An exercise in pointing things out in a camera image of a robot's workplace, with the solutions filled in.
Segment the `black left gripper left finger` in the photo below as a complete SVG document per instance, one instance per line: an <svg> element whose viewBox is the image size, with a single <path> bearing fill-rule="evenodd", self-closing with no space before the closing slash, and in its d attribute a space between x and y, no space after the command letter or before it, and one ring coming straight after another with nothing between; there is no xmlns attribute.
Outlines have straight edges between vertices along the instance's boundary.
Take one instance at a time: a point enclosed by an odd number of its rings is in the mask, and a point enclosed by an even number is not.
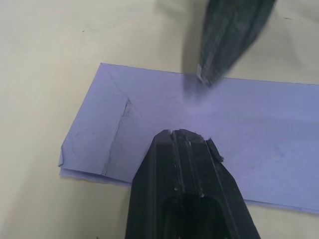
<svg viewBox="0 0 319 239"><path fill-rule="evenodd" d="M166 129L153 138L132 181L126 238L192 238L191 137Z"/></svg>

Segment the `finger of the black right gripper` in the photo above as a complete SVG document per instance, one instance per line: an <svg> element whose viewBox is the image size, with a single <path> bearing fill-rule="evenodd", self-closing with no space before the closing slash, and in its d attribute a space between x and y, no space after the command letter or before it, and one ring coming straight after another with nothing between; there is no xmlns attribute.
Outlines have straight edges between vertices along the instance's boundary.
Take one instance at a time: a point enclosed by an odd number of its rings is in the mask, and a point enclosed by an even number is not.
<svg viewBox="0 0 319 239"><path fill-rule="evenodd" d="M213 84L218 78L218 71L214 67L214 54L220 45L227 23L224 13L224 1L208 1L203 20L197 65L197 77L203 84Z"/></svg>
<svg viewBox="0 0 319 239"><path fill-rule="evenodd" d="M254 43L267 23L274 0L212 0L210 83L219 81Z"/></svg>

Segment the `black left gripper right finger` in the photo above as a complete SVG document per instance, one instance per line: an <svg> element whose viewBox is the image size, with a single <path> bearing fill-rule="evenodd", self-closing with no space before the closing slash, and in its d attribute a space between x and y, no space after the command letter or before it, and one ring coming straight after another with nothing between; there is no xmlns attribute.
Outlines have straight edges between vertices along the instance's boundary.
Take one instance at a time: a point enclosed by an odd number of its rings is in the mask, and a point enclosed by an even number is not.
<svg viewBox="0 0 319 239"><path fill-rule="evenodd" d="M212 139L172 132L182 189L181 239L258 239L260 235L233 176Z"/></svg>

